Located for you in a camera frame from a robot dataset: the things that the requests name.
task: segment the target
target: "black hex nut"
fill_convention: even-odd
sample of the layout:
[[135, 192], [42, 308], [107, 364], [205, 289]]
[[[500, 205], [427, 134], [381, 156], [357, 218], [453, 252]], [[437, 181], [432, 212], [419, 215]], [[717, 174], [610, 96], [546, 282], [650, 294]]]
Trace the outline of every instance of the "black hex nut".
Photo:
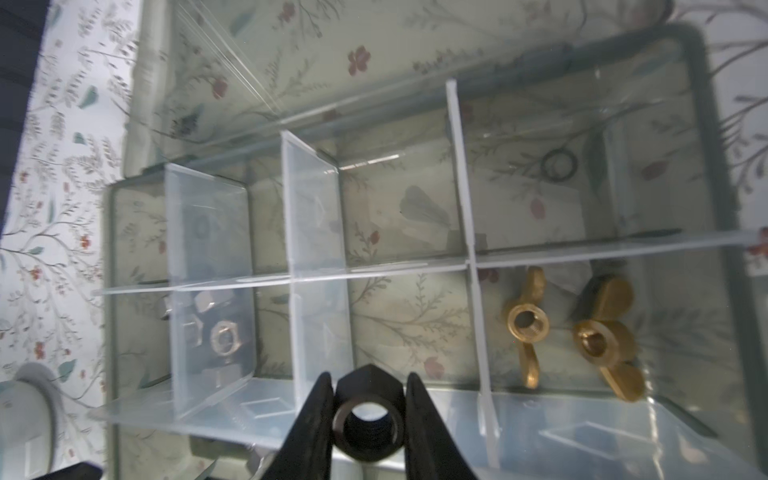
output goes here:
[[[359, 462], [378, 462], [402, 446], [406, 433], [406, 397], [402, 383], [375, 365], [361, 366], [341, 378], [334, 397], [333, 440]], [[363, 420], [353, 413], [362, 403], [376, 403], [387, 413]]]

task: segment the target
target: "plastic divider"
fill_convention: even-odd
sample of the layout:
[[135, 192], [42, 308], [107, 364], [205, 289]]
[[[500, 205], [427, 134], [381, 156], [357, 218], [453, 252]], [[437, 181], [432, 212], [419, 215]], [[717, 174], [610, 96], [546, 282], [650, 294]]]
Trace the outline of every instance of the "plastic divider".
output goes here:
[[743, 245], [760, 242], [757, 232], [732, 230], [726, 232], [677, 233], [665, 237], [627, 238], [624, 240], [591, 241], [579, 244], [534, 249], [517, 249], [510, 252], [490, 253], [478, 257], [480, 268], [504, 266], [545, 265], [547, 263], [577, 262], [614, 257], [637, 257], [678, 250], [696, 250], [712, 247]]
[[451, 133], [456, 156], [456, 180], [458, 183], [458, 199], [461, 206], [464, 237], [467, 243], [469, 257], [470, 298], [472, 301], [472, 320], [475, 327], [475, 345], [477, 349], [478, 367], [480, 370], [480, 401], [479, 422], [481, 430], [485, 427], [485, 447], [488, 453], [488, 466], [499, 468], [498, 437], [499, 427], [493, 397], [491, 394], [491, 370], [488, 366], [488, 345], [485, 337], [485, 316], [482, 310], [478, 264], [475, 255], [475, 225], [472, 219], [472, 199], [469, 195], [469, 179], [467, 159], [464, 150], [464, 134], [462, 118], [456, 93], [456, 80], [451, 78], [445, 83], [445, 93], [448, 98], [448, 112], [451, 121]]
[[[317, 376], [354, 370], [339, 171], [288, 131], [282, 132], [283, 205], [290, 284], [291, 356], [297, 410]], [[298, 280], [324, 277], [326, 281]]]
[[[248, 193], [242, 184], [176, 164], [165, 167], [171, 286], [253, 275]], [[256, 368], [253, 294], [243, 289], [170, 295], [176, 416], [224, 400]]]

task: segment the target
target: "threaded hole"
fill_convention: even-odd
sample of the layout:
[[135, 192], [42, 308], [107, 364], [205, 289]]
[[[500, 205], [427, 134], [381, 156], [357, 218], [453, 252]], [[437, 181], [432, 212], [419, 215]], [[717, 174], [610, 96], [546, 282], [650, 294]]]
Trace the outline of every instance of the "threaded hole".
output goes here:
[[608, 342], [605, 336], [599, 332], [585, 332], [581, 334], [581, 346], [589, 356], [600, 357], [608, 348]]
[[520, 312], [515, 317], [515, 328], [525, 338], [535, 338], [544, 329], [544, 323], [533, 312]]
[[344, 438], [358, 452], [381, 452], [389, 449], [397, 436], [392, 416], [387, 413], [377, 420], [366, 421], [350, 413], [344, 422]]

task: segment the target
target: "red flower pattern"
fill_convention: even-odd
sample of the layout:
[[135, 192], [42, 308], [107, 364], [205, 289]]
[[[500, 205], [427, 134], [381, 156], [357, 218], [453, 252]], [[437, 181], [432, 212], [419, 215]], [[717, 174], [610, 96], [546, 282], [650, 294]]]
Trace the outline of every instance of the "red flower pattern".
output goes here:
[[746, 251], [755, 256], [763, 255], [768, 258], [768, 227], [760, 229], [760, 243], [748, 247]]
[[43, 342], [35, 342], [35, 358], [38, 360], [45, 358], [45, 344]]
[[437, 361], [436, 356], [431, 356], [424, 361], [424, 371], [430, 379], [440, 380], [445, 374], [445, 367]]
[[336, 120], [338, 117], [341, 117], [341, 114], [335, 108], [323, 113], [323, 121]]
[[544, 202], [541, 201], [541, 198], [536, 197], [531, 200], [531, 215], [533, 215], [533, 218], [536, 220], [543, 220], [547, 216], [547, 209], [544, 206]]
[[283, 11], [277, 15], [280, 23], [290, 23], [290, 19], [296, 14], [296, 6], [293, 2], [283, 3]]
[[478, 268], [478, 280], [486, 279], [491, 283], [498, 282], [498, 270], [495, 268]]
[[458, 111], [463, 124], [471, 124], [475, 121], [475, 109], [470, 104], [459, 104]]
[[220, 98], [224, 98], [224, 95], [227, 94], [227, 88], [229, 85], [227, 84], [227, 81], [223, 78], [217, 78], [216, 81], [211, 85], [211, 91], [214, 93], [214, 98], [219, 100]]
[[371, 53], [362, 45], [357, 50], [351, 51], [346, 57], [349, 59], [349, 74], [353, 77], [358, 71], [368, 70], [368, 60], [371, 59]]

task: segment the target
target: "metal nut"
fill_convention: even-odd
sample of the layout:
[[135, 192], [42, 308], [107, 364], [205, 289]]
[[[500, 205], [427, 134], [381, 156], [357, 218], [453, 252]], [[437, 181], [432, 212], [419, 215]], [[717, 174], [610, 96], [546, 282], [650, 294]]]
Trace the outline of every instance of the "metal nut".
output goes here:
[[[353, 409], [363, 403], [375, 403], [386, 414], [374, 420], [361, 419]], [[402, 383], [379, 367], [366, 365], [341, 378], [334, 406], [334, 442], [355, 460], [377, 462], [402, 446], [406, 431]]]
[[[227, 348], [221, 336], [225, 333], [229, 333], [232, 336], [232, 345]], [[218, 356], [232, 355], [240, 348], [242, 343], [240, 342], [240, 336], [237, 334], [237, 324], [229, 320], [221, 320], [214, 325], [210, 331], [210, 348], [214, 349], [214, 352]]]

